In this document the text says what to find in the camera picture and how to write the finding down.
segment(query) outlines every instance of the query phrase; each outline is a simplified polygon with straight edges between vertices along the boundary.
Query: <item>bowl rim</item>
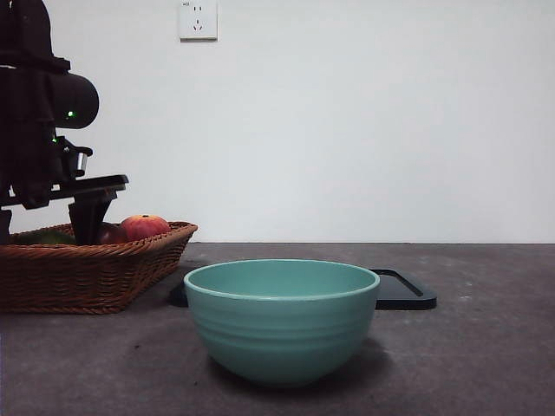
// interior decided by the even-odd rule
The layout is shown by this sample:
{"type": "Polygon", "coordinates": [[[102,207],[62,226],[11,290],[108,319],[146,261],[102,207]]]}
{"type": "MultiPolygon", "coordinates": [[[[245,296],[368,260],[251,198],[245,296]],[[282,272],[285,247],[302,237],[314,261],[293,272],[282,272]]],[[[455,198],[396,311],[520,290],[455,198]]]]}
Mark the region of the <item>bowl rim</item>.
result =
{"type": "Polygon", "coordinates": [[[222,262],[222,263],[215,263],[209,264],[207,266],[199,267],[198,269],[189,271],[185,277],[183,277],[183,282],[185,286],[191,290],[195,290],[200,293],[204,293],[210,296],[216,297],[224,297],[227,299],[242,299],[248,301],[319,301],[325,299],[337,299],[341,297],[353,296],[363,292],[370,291],[380,284],[380,276],[372,270],[365,269],[360,266],[355,266],[354,264],[348,263],[339,263],[339,262],[331,262],[327,260],[314,260],[314,259],[302,259],[302,258],[257,258],[257,259],[245,259],[245,260],[235,260],[230,262],[222,262]],[[225,266],[227,264],[237,264],[237,263],[266,263],[266,262],[287,262],[287,263],[327,263],[327,264],[334,264],[343,267],[347,267],[354,270],[359,270],[365,274],[371,275],[374,277],[374,282],[369,284],[368,286],[364,286],[360,289],[349,290],[346,292],[337,292],[331,293],[326,295],[309,295],[309,296],[260,296],[260,295],[240,295],[238,293],[228,293],[228,292],[220,292],[217,290],[206,289],[202,288],[194,283],[191,282],[191,278],[201,271],[212,269],[216,267],[225,266]]]}

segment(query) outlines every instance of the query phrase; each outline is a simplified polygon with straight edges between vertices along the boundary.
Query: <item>white wall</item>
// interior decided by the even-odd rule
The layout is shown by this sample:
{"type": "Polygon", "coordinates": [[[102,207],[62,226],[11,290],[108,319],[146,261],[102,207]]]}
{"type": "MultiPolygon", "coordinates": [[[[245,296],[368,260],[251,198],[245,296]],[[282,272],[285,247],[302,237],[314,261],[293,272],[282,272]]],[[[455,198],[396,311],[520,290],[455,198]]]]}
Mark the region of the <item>white wall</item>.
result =
{"type": "MultiPolygon", "coordinates": [[[[220,0],[181,43],[175,0],[48,0],[54,52],[101,96],[65,131],[107,219],[196,241],[555,243],[555,2],[220,0]]],[[[69,221],[14,210],[12,230],[69,221]]]]}

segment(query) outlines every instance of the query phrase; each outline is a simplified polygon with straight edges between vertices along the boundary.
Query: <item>wicker basket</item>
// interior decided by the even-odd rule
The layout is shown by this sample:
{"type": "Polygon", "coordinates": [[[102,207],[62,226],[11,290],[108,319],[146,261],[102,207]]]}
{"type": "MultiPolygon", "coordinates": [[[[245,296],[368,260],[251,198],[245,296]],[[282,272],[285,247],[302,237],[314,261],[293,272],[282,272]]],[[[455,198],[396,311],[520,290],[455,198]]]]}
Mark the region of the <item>wicker basket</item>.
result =
{"type": "MultiPolygon", "coordinates": [[[[124,244],[0,245],[0,312],[110,314],[177,268],[197,225],[124,244]]],[[[73,234],[71,224],[48,227],[73,234]]]]}

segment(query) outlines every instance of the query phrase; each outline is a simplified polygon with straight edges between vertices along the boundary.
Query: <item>green fruit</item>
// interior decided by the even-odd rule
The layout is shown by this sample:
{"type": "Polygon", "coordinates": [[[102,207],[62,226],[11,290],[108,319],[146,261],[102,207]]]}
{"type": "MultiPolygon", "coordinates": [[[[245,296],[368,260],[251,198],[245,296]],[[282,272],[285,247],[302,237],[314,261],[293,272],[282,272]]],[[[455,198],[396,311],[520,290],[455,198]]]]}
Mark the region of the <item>green fruit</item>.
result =
{"type": "Polygon", "coordinates": [[[76,244],[75,237],[57,230],[31,231],[13,236],[12,244],[76,244]]]}

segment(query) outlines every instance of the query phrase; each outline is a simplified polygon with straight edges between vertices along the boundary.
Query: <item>basket rim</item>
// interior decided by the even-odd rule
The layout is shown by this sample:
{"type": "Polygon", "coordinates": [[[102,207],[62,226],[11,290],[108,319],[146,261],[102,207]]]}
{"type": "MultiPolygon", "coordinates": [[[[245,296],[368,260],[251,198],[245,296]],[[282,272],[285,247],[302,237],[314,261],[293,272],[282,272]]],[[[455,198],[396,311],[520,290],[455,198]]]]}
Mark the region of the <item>basket rim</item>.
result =
{"type": "MultiPolygon", "coordinates": [[[[172,230],[156,236],[142,238],[121,244],[97,244],[97,245],[74,245],[74,244],[0,244],[0,257],[26,257],[30,254],[37,256],[72,256],[72,257],[104,257],[106,255],[129,256],[140,254],[150,250],[160,250],[168,244],[178,242],[184,238],[190,238],[199,228],[196,224],[186,221],[168,221],[172,230]]],[[[71,224],[59,224],[42,227],[33,231],[23,231],[12,234],[22,235],[36,231],[63,230],[71,227],[71,224]]]]}

